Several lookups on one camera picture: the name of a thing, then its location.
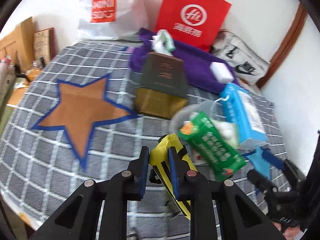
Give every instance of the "brown box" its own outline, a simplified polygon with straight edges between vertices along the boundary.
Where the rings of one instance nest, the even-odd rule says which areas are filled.
[[[187,89],[183,61],[150,52],[143,66],[140,87],[135,90],[135,110],[171,119],[188,104]]]

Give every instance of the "gray plaid bedsheet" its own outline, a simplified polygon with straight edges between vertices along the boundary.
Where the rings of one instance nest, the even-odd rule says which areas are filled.
[[[110,179],[139,156],[142,146],[152,150],[158,138],[169,132],[168,120],[149,116],[97,127],[85,173],[71,152],[63,131],[30,130],[57,103],[56,79],[86,84],[111,73],[108,98],[132,108],[133,91],[141,74],[129,69],[131,54],[125,49],[102,42],[79,42],[66,47],[31,84],[13,112],[0,141],[0,189],[21,211],[38,221],[44,222],[85,180]],[[272,105],[264,97],[253,96],[264,122],[269,147],[273,154],[284,158],[285,146]],[[216,94],[194,87],[188,91],[190,104],[217,98]],[[198,169],[208,178],[213,177],[208,166]],[[267,206],[263,195],[256,196],[254,186],[246,178],[250,169],[252,165],[248,163],[232,179],[263,210]],[[283,174],[274,167],[271,172],[272,181],[280,190],[288,190],[289,184]],[[128,204],[128,228],[136,227],[144,239],[187,239],[189,220],[181,214],[172,219],[164,206],[166,199],[162,185],[148,182],[143,201]],[[219,235],[218,218],[216,221]]]

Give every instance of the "white logo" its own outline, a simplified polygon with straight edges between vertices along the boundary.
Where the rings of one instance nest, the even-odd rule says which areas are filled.
[[[187,10],[191,7],[195,7],[195,9],[187,13]],[[197,4],[189,4],[183,7],[180,16],[182,21],[190,26],[200,26],[207,20],[207,12],[202,6]]]

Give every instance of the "orange label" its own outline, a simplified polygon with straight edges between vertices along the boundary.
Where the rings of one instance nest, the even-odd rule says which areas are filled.
[[[117,0],[92,0],[91,23],[116,21]]]
[[[192,128],[193,128],[193,123],[187,122],[184,126],[180,128],[180,132],[185,135],[190,135],[192,134]]]

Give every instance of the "tissue box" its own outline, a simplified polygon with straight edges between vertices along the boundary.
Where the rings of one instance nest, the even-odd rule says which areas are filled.
[[[267,137],[255,102],[249,92],[236,84],[228,83],[220,93],[227,121],[237,125],[239,149],[251,151],[267,144]]]
[[[135,89],[138,113],[171,119],[188,104],[183,61],[156,52],[148,53],[140,87]]]

